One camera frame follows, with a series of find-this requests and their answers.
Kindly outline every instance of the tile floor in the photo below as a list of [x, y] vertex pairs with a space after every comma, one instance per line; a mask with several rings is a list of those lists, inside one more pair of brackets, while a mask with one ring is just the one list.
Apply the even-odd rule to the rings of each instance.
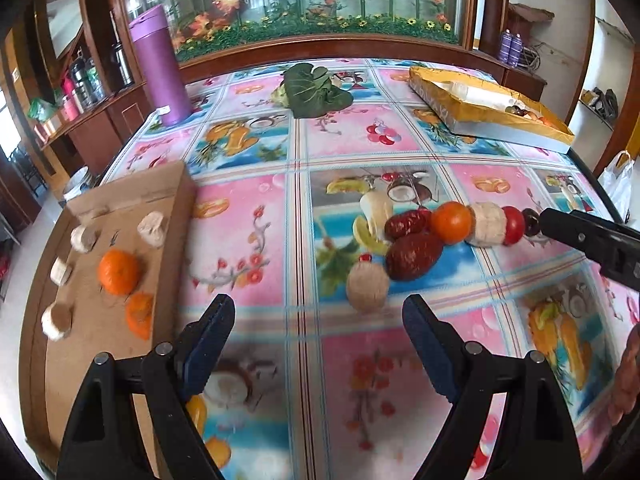
[[31, 281], [40, 261], [40, 255], [61, 211], [53, 195], [44, 197], [38, 218], [18, 236], [21, 245], [14, 249], [4, 290], [4, 302], [0, 301], [0, 342], [2, 342], [0, 418], [18, 448], [43, 478], [46, 477], [41, 472], [36, 457], [24, 437], [18, 398], [18, 350], [22, 318]]

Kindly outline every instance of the fruit-patterned tablecloth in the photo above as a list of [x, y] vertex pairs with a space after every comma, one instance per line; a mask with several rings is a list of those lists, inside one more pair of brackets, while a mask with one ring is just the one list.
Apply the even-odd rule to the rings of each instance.
[[[188, 86], [187, 121], [165, 128], [151, 115], [106, 175], [183, 158], [198, 183], [178, 329], [219, 292], [235, 301], [224, 371], [202, 395], [204, 439], [222, 473], [412, 478], [449, 412], [402, 328], [402, 301], [412, 292], [491, 352], [544, 352], [589, 465], [610, 430], [607, 397], [638, 322], [638, 294], [541, 236], [511, 247], [446, 247], [421, 278], [391, 283], [380, 314], [354, 311], [344, 283], [358, 257], [375, 249], [357, 220], [374, 214], [363, 200], [371, 188], [392, 198], [395, 212], [418, 199], [431, 209], [458, 200], [610, 219], [590, 184], [564, 155], [452, 136], [409, 88], [414, 62], [313, 63], [340, 77], [353, 105], [294, 120], [270, 99], [293, 63], [210, 78]], [[573, 364], [569, 351], [580, 356]], [[468, 478], [486, 468], [503, 405], [496, 396]]]

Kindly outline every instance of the purple tumbler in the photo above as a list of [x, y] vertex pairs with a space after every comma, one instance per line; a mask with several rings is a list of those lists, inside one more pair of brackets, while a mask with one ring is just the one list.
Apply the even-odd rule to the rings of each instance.
[[178, 62], [162, 6], [140, 14], [129, 28], [136, 45], [138, 62], [146, 77], [146, 87], [164, 126], [173, 126], [189, 117], [193, 106], [180, 79]]

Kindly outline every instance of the metal bolt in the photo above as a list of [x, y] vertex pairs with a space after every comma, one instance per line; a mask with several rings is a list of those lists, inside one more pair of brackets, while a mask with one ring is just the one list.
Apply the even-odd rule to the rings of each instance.
[[545, 356], [542, 352], [539, 352], [538, 350], [533, 350], [530, 354], [529, 357], [531, 358], [531, 360], [535, 363], [543, 363], [545, 362]]
[[167, 355], [173, 349], [174, 347], [171, 345], [171, 343], [165, 341], [164, 343], [160, 343], [158, 346], [156, 346], [156, 354]]
[[465, 350], [471, 355], [478, 355], [482, 352], [482, 345], [475, 341], [469, 341], [465, 343]]
[[94, 357], [94, 363], [96, 363], [97, 365], [103, 365], [108, 360], [109, 354], [107, 354], [107, 352], [100, 352], [96, 357]]

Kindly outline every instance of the cabinet door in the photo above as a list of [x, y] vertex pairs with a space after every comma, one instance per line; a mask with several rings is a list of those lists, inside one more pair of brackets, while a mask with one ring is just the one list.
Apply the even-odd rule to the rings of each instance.
[[69, 137], [94, 175], [106, 170], [122, 148], [122, 141], [106, 111], [71, 130]]
[[151, 104], [146, 98], [144, 86], [139, 86], [116, 97], [107, 112], [123, 143], [138, 131], [151, 113]]

